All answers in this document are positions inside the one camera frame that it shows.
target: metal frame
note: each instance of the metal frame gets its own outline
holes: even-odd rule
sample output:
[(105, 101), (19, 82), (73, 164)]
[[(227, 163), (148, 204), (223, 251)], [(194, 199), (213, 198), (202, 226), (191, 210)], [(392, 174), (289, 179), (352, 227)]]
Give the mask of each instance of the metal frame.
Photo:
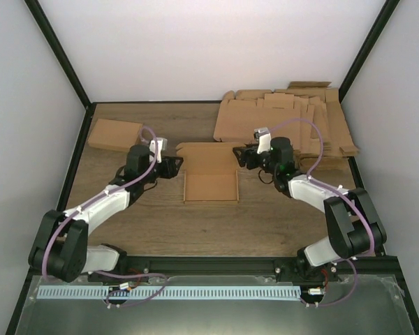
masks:
[[(85, 108), (85, 116), (78, 136), (78, 141), (73, 152), (73, 157), (68, 168), (64, 186), (61, 191), (57, 210), (65, 210), (68, 198), (71, 192), (71, 188), (75, 179), (76, 171), (82, 155), (82, 150), (85, 146), (87, 134), (91, 126), (91, 121), (96, 109), (97, 103), (92, 103), (87, 93), (85, 92), (78, 76), (76, 75), (73, 66), (66, 53), (64, 52), (61, 43), (59, 42), (56, 34), (51, 27), (49, 20), (39, 2), (37, 0), (25, 0), (31, 14), (34, 16), (35, 21), (40, 27), (44, 37), (49, 43), (55, 57), (59, 61), (63, 68), (67, 78), (70, 80), (78, 98), (81, 100)], [(399, 0), (386, 0), (381, 12), (378, 14), (376, 21), (370, 29), (368, 36), (366, 37), (362, 47), (360, 48), (354, 62), (352, 63), (349, 72), (344, 78), (343, 83), (339, 88), (339, 99), (343, 101), (344, 96), (350, 89), (355, 77), (360, 72), (363, 64), (366, 61), (369, 53), (375, 45), (378, 37), (383, 31), (385, 25), (388, 23), (392, 13), (397, 7)], [(162, 101), (162, 102), (137, 102), (137, 103), (220, 103), (220, 101)], [(349, 159), (349, 165), (353, 175), (355, 185), (357, 187), (363, 187), (363, 181), (360, 176), (360, 172), (357, 167), (357, 163), (354, 158)], [(239, 257), (135, 257), (128, 256), (127, 260), (130, 265), (138, 268), (148, 268), (150, 271), (164, 273), (168, 276), (177, 275), (256, 275), (256, 276), (276, 276), (278, 281), (292, 281), (296, 285), (310, 285), (311, 282), (304, 282), (299, 279), (295, 279), (294, 274), (286, 274), (285, 271), (278, 274), (276, 268), (280, 267), (285, 269), (285, 266), (289, 262), (293, 262), (295, 258), (271, 258), (271, 257), (250, 257), (250, 258), (239, 258)], [(355, 262), (357, 271), (359, 274), (392, 274), (397, 279), (399, 287), (404, 291), (404, 303), (411, 323), (413, 325), (416, 334), (419, 334), (419, 318), (416, 313), (416, 309), (411, 300), (411, 296), (406, 286), (404, 275), (399, 265), (397, 257), (387, 256), (382, 251), (381, 256), (374, 258), (361, 258)], [(351, 274), (351, 269), (347, 265), (339, 263), (337, 265), (338, 274)], [(27, 297), (29, 284), (33, 275), (39, 275), (38, 272), (30, 269), (27, 278), (24, 282), (20, 297), (17, 301), (14, 313), (10, 320), (7, 334), (14, 334), (17, 329), (17, 325), (22, 312), (24, 301)]]

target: white wall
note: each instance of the white wall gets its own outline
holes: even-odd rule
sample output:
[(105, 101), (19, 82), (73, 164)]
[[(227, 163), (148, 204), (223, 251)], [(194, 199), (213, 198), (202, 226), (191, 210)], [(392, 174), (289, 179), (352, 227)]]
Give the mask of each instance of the white wall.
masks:
[(0, 1), (0, 334), (42, 215), (56, 206), (84, 109), (23, 1)]
[(93, 101), (344, 79), (383, 0), (41, 0)]
[(419, 313), (419, 0), (400, 2), (343, 105)]

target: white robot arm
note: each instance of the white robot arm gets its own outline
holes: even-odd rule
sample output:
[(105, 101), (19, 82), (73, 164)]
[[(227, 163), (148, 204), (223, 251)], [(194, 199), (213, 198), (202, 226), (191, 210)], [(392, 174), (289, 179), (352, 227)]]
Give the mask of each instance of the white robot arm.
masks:
[(355, 213), (339, 197), (340, 194), (355, 204), (367, 219), (374, 236), (375, 247), (386, 241), (386, 233), (368, 193), (362, 189), (348, 190), (343, 186), (329, 186), (311, 182), (311, 177), (295, 168), (293, 148), (286, 137), (272, 138), (267, 128), (255, 130), (258, 144), (233, 148), (241, 167), (252, 170), (261, 168), (273, 176), (274, 187), (289, 198), (300, 200), (322, 211), (328, 225), (328, 236), (302, 248), (297, 257), (300, 274), (339, 259), (359, 255), (369, 249), (369, 236), (363, 225), (354, 221)]
[(157, 178), (170, 179), (177, 176), (183, 158), (162, 156), (166, 144), (166, 139), (157, 138), (159, 151), (154, 167), (139, 182), (129, 184), (152, 163), (156, 147), (153, 140), (149, 147), (138, 144), (131, 148), (126, 165), (118, 169), (115, 178), (97, 195), (99, 199), (93, 204), (88, 205), (91, 201), (88, 200), (66, 211), (52, 210), (46, 213), (31, 249), (29, 264), (41, 269), (45, 249), (54, 231), (65, 218), (77, 212), (61, 233), (64, 240), (58, 239), (48, 255), (47, 273), (70, 282), (84, 272), (113, 270), (120, 250), (108, 245), (88, 246), (88, 236), (111, 216), (130, 207), (143, 194), (145, 184), (154, 183)]

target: wooden table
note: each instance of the wooden table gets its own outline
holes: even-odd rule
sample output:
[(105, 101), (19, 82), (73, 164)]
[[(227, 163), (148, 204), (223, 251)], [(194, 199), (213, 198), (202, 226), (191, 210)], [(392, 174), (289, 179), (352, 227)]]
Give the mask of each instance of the wooden table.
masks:
[[(217, 103), (99, 104), (91, 129), (98, 118), (140, 122), (166, 137), (166, 154), (174, 155), (180, 142), (214, 141), (218, 109)], [(102, 191), (125, 160), (125, 153), (86, 144), (68, 208)], [(160, 179), (132, 207), (97, 228), (89, 243), (112, 244), (131, 255), (294, 256), (326, 236), (324, 214), (262, 184), (257, 171), (240, 170), (239, 176), (239, 204), (219, 206), (185, 205), (183, 172)], [(314, 176), (354, 188), (348, 168)]]

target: cardboard box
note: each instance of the cardboard box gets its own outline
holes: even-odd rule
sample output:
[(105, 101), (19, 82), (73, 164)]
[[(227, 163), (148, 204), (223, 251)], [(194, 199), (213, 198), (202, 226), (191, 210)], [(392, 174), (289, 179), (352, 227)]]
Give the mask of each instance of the cardboard box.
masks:
[(239, 164), (233, 147), (240, 143), (180, 143), (177, 155), (184, 162), (185, 204), (237, 204)]
[(90, 147), (128, 152), (139, 140), (142, 124), (98, 119), (89, 139)]

